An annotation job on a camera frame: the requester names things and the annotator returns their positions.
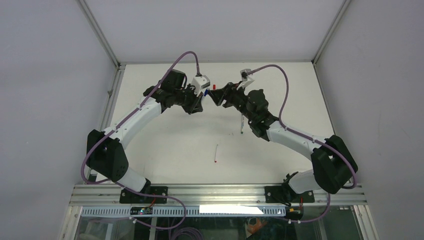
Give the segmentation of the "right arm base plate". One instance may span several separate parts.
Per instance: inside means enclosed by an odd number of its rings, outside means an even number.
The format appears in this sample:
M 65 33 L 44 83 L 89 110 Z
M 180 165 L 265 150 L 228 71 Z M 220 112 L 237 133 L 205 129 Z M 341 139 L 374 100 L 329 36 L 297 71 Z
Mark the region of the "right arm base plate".
M 267 204 L 300 204 L 315 202 L 315 196 L 312 191 L 306 191 L 301 194 L 289 193 L 288 190 L 280 185 L 266 185 L 264 187 L 264 196 Z

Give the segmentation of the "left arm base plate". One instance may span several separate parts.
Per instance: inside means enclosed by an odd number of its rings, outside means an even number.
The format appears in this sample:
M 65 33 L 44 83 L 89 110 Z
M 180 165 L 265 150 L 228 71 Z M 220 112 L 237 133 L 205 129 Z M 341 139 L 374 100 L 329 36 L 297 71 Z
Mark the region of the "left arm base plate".
M 120 204 L 151 204 L 155 201 L 155 204 L 166 204 L 167 199 L 164 196 L 168 195 L 168 187 L 167 186 L 150 186 L 146 192 L 148 195 L 155 195 L 155 197 L 151 196 L 141 196 L 139 194 L 135 194 L 127 189 L 121 190 L 119 196 Z

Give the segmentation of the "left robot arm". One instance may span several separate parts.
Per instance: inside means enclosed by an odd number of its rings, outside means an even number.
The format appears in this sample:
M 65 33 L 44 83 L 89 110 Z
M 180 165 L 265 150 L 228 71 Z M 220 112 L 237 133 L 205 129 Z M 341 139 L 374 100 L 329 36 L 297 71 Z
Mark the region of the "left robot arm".
M 151 196 L 151 182 L 130 167 L 125 150 L 132 139 L 154 118 L 172 106 L 180 106 L 189 115 L 203 111 L 202 101 L 211 85 L 206 75 L 196 75 L 191 83 L 187 75 L 172 69 L 157 85 L 149 87 L 126 116 L 109 127 L 92 130 L 87 136 L 87 154 L 83 166 L 108 180 L 131 190 L 131 197 L 145 203 Z

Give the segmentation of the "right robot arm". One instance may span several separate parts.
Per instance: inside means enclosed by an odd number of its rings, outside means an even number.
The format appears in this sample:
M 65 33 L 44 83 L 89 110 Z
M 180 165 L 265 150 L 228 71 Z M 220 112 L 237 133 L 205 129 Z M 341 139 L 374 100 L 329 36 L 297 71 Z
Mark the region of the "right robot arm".
M 355 188 L 358 165 L 339 136 L 312 136 L 285 125 L 268 110 L 263 89 L 245 93 L 239 84 L 229 82 L 208 95 L 217 106 L 237 109 L 247 118 L 256 137 L 281 144 L 311 161 L 310 170 L 286 175 L 281 184 L 281 200 L 294 203 L 308 191 L 322 189 L 336 194 L 340 189 Z M 349 180 L 353 180 L 351 186 L 346 185 Z

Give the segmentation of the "white pen red end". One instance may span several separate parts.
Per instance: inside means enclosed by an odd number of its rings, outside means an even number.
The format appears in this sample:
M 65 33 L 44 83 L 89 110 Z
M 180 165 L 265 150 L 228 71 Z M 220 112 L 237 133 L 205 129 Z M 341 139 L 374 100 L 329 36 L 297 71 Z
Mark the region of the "white pen red end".
M 217 162 L 218 162 L 218 158 L 217 158 L 217 155 L 218 155 L 218 147 L 219 147 L 219 144 L 217 144 L 217 145 L 215 146 L 215 152 L 214 152 L 214 163 L 217 163 Z

